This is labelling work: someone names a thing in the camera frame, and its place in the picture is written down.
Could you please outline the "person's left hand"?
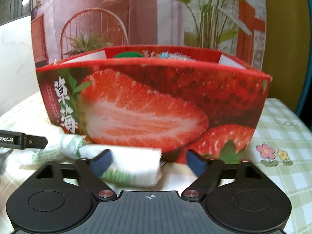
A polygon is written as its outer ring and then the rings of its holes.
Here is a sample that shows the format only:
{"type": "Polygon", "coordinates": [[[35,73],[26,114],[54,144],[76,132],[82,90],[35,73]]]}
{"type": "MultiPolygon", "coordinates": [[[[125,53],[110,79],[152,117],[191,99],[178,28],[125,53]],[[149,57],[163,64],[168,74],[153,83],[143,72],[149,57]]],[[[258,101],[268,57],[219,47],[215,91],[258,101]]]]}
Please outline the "person's left hand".
{"type": "Polygon", "coordinates": [[[7,158],[12,154],[13,150],[0,152],[0,176],[4,175],[7,167],[7,158]]]}

